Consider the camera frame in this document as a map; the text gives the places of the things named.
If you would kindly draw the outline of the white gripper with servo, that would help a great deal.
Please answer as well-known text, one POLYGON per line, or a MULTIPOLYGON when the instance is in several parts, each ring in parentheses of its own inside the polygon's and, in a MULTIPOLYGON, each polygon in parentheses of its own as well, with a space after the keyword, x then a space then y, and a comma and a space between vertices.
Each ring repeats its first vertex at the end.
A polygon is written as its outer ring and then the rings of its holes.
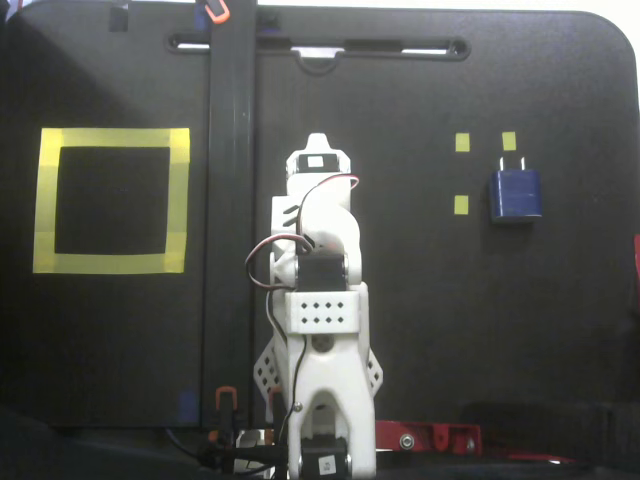
POLYGON ((351 172, 351 159, 331 148, 327 135, 311 133, 306 147, 294 151, 286 161, 286 193, 302 194, 322 180, 351 172))

